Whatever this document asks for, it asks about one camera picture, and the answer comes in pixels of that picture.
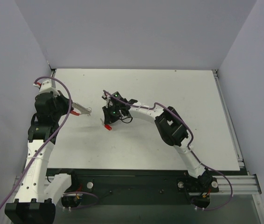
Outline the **metal chain keyring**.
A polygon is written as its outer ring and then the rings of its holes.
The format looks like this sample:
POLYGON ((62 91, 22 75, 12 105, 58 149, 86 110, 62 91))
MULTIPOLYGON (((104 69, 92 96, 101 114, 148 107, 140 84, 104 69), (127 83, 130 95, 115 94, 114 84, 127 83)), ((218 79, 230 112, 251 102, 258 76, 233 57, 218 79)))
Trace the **metal chain keyring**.
POLYGON ((86 108, 86 107, 80 105, 79 103, 72 103, 72 110, 80 113, 80 115, 87 115, 87 116, 90 116, 91 112, 92 112, 91 107, 86 108))

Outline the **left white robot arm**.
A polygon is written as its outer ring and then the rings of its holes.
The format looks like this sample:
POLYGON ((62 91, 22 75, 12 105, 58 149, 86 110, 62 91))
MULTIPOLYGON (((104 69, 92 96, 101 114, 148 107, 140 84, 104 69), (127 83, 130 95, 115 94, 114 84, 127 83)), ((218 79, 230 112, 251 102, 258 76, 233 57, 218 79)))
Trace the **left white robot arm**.
POLYGON ((58 175, 45 186, 49 158, 62 126, 59 120, 69 116, 71 103, 60 91, 35 97, 36 112, 28 130, 26 167, 16 184, 19 189, 14 201, 5 206, 5 214, 13 224, 53 223, 62 193, 78 188, 78 180, 67 174, 58 175))

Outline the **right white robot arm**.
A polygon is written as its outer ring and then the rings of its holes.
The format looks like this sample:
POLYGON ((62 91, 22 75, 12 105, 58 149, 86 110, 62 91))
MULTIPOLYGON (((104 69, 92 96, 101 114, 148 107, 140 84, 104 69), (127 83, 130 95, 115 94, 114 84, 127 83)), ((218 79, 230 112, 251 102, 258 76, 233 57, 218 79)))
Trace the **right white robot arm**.
POLYGON ((182 145, 182 142, 189 136, 193 137, 193 134, 173 107, 157 108, 159 103, 149 107, 135 99, 127 101, 119 92, 110 94, 104 91, 102 98, 106 101, 106 106, 103 107, 105 125, 125 119, 141 119, 156 125, 161 139, 174 147, 184 162, 186 175, 192 178, 190 181, 192 185, 188 189, 191 192, 202 192, 202 197, 207 197, 210 192, 219 191, 216 179, 193 155, 190 145, 186 147, 182 145))

